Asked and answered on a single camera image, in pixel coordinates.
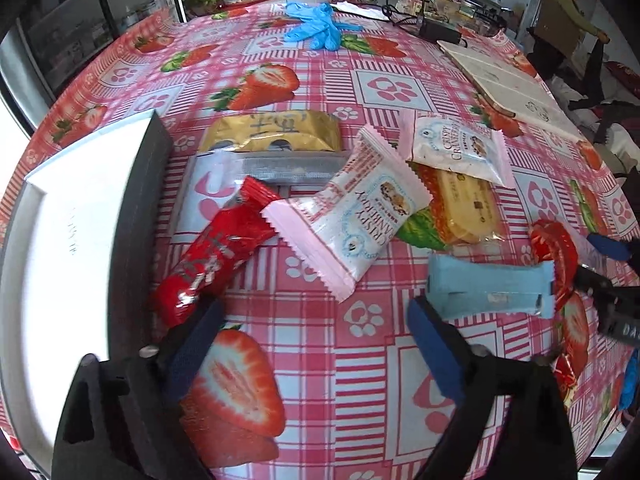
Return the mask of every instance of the gold snack wrapper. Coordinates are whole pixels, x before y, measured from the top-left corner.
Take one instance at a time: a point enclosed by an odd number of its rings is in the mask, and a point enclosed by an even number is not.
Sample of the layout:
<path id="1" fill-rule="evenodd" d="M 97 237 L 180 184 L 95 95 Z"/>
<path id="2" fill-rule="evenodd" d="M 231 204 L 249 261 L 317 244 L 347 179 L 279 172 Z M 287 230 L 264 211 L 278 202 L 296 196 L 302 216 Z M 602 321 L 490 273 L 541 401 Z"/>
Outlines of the gold snack wrapper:
<path id="1" fill-rule="evenodd" d="M 198 153 L 293 150 L 340 152 L 338 119 L 315 110 L 259 112 L 216 120 L 203 136 Z"/>

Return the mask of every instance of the green jacket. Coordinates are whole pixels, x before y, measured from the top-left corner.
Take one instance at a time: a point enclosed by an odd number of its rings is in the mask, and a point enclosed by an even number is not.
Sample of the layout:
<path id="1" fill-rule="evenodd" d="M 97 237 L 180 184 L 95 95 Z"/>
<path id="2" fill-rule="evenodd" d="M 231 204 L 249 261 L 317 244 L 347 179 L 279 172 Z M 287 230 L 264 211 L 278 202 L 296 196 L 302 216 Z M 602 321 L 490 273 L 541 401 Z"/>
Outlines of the green jacket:
<path id="1" fill-rule="evenodd" d="M 573 0 L 540 0 L 540 13 L 534 34 L 571 57 L 582 39 L 582 32 L 594 36 L 598 28 L 594 27 L 580 13 Z"/>

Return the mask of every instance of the red cushion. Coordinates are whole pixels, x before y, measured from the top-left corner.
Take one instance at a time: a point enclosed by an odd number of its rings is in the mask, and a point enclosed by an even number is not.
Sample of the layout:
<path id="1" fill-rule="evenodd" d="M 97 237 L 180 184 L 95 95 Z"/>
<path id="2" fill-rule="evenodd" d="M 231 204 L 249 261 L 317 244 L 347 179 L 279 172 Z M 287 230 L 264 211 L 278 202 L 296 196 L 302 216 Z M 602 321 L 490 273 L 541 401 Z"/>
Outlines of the red cushion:
<path id="1" fill-rule="evenodd" d="M 599 119 L 601 119 L 604 115 L 604 108 L 601 106 L 594 106 L 591 111 Z M 630 119 L 625 119 L 624 121 L 622 121 L 622 127 L 628 132 L 640 131 L 640 118 L 632 117 Z"/>
<path id="2" fill-rule="evenodd" d="M 620 81 L 622 86 L 640 99 L 640 75 L 617 61 L 607 61 L 605 66 L 609 69 L 611 75 Z"/>

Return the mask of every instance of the glass cabinet door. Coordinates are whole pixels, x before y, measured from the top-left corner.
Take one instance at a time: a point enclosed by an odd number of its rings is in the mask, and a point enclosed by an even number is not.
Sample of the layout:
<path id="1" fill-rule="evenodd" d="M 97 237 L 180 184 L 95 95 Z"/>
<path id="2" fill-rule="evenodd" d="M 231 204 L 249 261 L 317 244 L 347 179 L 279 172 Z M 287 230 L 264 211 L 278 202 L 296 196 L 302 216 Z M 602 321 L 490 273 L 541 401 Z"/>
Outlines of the glass cabinet door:
<path id="1" fill-rule="evenodd" d="M 31 0 L 19 23 L 55 96 L 114 39 L 100 0 Z"/>

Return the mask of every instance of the potted plant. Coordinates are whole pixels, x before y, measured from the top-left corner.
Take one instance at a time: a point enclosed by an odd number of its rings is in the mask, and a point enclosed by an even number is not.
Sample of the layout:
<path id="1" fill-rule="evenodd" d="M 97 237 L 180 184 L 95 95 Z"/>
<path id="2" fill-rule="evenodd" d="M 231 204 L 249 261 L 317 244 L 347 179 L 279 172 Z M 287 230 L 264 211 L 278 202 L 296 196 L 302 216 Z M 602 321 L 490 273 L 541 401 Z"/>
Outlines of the potted plant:
<path id="1" fill-rule="evenodd" d="M 224 7 L 225 0 L 185 0 L 184 4 L 196 16 L 206 16 Z"/>

